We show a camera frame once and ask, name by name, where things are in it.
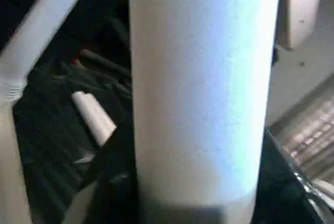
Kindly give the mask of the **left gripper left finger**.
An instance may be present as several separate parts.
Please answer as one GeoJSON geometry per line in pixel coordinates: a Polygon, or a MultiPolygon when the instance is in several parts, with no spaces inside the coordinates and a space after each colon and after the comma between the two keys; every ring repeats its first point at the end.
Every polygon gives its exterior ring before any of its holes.
{"type": "Polygon", "coordinates": [[[91,204],[91,223],[139,223],[134,133],[118,129],[91,165],[98,183],[91,204]]]}

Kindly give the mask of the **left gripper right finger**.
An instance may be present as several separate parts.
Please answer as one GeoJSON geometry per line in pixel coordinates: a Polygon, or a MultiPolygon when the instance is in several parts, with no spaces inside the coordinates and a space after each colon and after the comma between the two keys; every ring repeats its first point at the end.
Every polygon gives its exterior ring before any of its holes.
{"type": "Polygon", "coordinates": [[[323,223],[268,130],[264,134],[252,223],[323,223]]]}

